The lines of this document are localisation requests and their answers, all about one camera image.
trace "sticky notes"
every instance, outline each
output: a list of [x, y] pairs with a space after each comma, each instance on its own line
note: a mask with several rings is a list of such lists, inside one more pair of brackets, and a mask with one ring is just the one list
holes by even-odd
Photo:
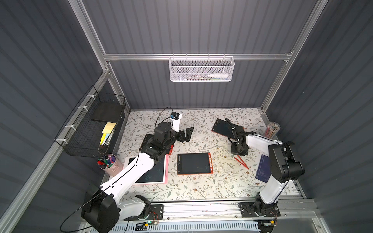
[[101, 140], [100, 140], [100, 145], [102, 145], [102, 143], [104, 142], [104, 139], [106, 137], [107, 133], [104, 133], [101, 137]]
[[106, 123], [104, 129], [102, 130], [103, 133], [111, 133], [115, 127], [116, 123], [108, 122]]

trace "white mesh basket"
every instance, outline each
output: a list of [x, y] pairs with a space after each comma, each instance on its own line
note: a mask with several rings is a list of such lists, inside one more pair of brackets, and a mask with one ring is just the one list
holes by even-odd
[[234, 59], [225, 56], [173, 56], [168, 65], [172, 82], [229, 82]]

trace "blue notebook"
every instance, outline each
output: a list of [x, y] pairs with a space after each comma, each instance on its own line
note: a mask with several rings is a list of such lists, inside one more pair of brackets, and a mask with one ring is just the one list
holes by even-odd
[[271, 176], [271, 168], [270, 168], [269, 157], [262, 154], [255, 178], [267, 183], [270, 176]]

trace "table surface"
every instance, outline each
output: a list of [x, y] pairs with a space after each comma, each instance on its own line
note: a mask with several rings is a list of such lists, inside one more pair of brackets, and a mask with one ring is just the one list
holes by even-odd
[[[227, 137], [211, 131], [217, 118], [228, 118], [232, 123], [241, 125], [246, 132], [262, 134], [265, 124], [257, 108], [225, 108], [179, 110], [182, 113], [180, 130], [194, 126], [190, 142], [176, 142], [169, 156], [168, 182], [157, 185], [132, 185], [123, 199], [142, 195], [150, 201], [175, 201], [197, 199], [227, 199], [254, 197], [266, 183], [255, 179], [257, 165], [262, 152], [249, 149], [249, 155], [242, 157], [247, 170], [239, 164], [231, 151]], [[138, 154], [145, 134], [154, 134], [154, 124], [160, 111], [132, 111], [128, 117], [118, 158], [123, 162], [126, 156]], [[170, 115], [164, 111], [158, 123]], [[177, 175], [177, 154], [210, 152], [213, 162], [213, 174]], [[299, 195], [293, 182], [282, 195]]]

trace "mounting plate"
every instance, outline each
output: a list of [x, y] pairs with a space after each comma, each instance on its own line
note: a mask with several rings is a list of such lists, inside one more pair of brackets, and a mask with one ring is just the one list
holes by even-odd
[[[241, 207], [245, 206], [246, 207], [246, 208], [241, 208], [240, 209], [242, 218], [257, 218], [257, 217], [260, 217], [255, 213], [254, 208], [252, 208], [253, 205], [254, 205], [254, 202], [240, 202], [240, 203], [238, 203], [238, 206], [241, 206]], [[277, 215], [277, 217], [281, 216], [278, 208], [276, 208], [276, 215]], [[263, 217], [274, 218], [275, 216], [270, 212], [269, 214], [267, 214], [266, 216], [263, 216]]]
[[137, 216], [132, 216], [132, 217], [126, 218], [124, 221], [145, 221], [145, 220], [152, 221], [154, 219], [154, 214], [152, 212], [158, 215], [158, 220], [163, 219], [163, 205], [150, 205], [149, 215], [146, 219], [139, 219]]

